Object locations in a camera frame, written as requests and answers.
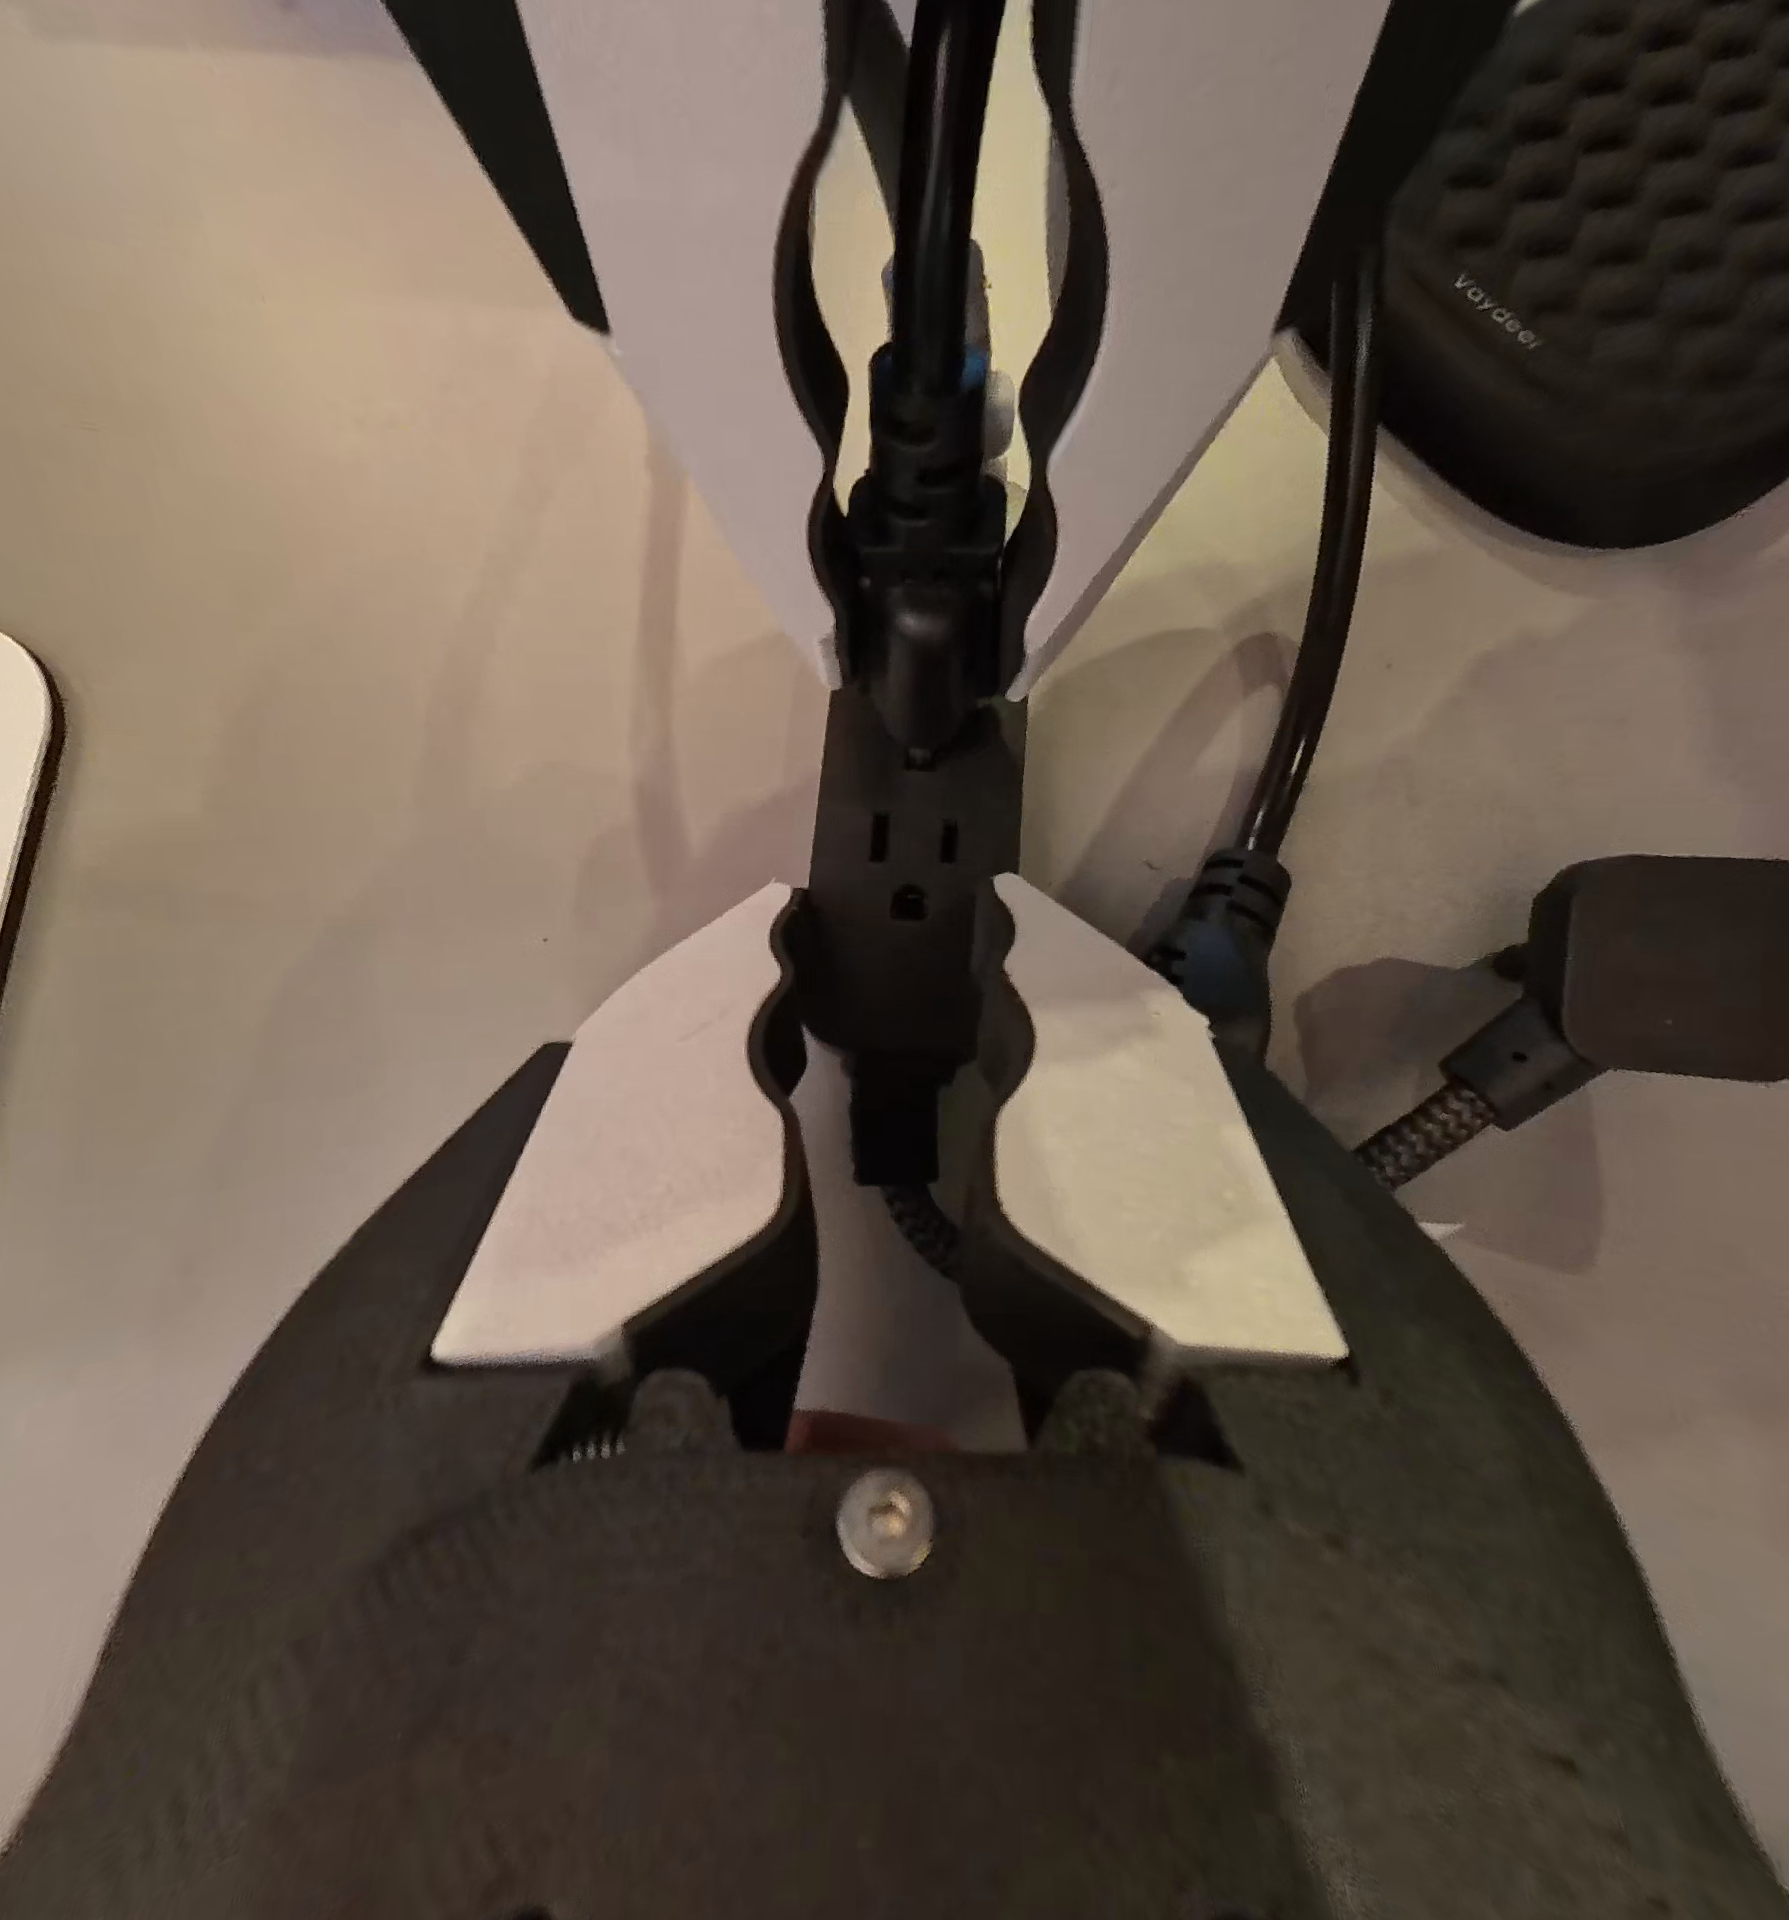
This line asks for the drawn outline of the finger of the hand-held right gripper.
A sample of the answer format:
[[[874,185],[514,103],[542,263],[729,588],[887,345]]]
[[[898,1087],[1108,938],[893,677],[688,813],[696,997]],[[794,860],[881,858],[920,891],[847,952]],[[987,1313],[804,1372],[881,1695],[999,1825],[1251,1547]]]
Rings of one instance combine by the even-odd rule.
[[[523,2],[618,369],[826,691],[849,374],[811,217],[857,4]]]
[[[1022,702],[1264,366],[1387,4],[1035,11],[1066,236],[1021,388],[1006,563]]]

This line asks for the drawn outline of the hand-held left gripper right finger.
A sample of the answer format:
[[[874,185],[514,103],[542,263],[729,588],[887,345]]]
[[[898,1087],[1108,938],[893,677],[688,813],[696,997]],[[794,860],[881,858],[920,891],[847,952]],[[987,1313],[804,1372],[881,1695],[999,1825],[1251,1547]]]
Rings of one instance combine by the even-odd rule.
[[[1022,876],[997,876],[995,900],[964,1218],[976,1329],[1026,1381],[1343,1365],[1206,1023]]]

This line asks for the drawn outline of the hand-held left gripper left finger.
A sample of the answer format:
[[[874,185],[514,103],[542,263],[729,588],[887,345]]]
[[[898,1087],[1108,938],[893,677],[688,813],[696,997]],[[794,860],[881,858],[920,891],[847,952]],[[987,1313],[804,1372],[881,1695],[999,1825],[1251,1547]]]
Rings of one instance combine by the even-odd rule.
[[[793,1090],[783,881],[668,948],[577,1030],[464,1278],[437,1366],[799,1362],[816,1295]]]

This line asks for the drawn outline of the black power strip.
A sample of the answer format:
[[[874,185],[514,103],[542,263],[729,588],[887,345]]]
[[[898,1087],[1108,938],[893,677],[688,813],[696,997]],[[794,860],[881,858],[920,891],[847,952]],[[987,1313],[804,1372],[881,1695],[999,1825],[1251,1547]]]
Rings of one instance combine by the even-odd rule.
[[[979,704],[923,754],[862,689],[836,691],[791,938],[804,1030],[849,1081],[853,1178],[951,1283],[960,1231],[935,1197],[941,1101],[976,1049],[992,882],[1021,853],[1025,733],[1019,709]]]

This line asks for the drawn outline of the black power plug with cable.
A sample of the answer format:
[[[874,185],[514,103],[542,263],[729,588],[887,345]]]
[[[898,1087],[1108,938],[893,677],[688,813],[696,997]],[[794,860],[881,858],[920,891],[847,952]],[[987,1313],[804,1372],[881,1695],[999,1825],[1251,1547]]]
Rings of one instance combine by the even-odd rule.
[[[867,373],[867,464],[847,512],[849,672],[911,765],[992,695],[1004,486],[972,236],[1003,4],[916,4],[903,66],[887,343]]]

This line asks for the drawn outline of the black honeycomb wrist rest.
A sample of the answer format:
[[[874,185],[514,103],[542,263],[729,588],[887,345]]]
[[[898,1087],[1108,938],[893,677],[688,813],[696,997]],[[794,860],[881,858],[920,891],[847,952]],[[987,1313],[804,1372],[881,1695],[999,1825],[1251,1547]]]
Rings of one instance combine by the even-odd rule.
[[[1382,424],[1533,540],[1789,480],[1789,2],[1512,12],[1387,227]]]

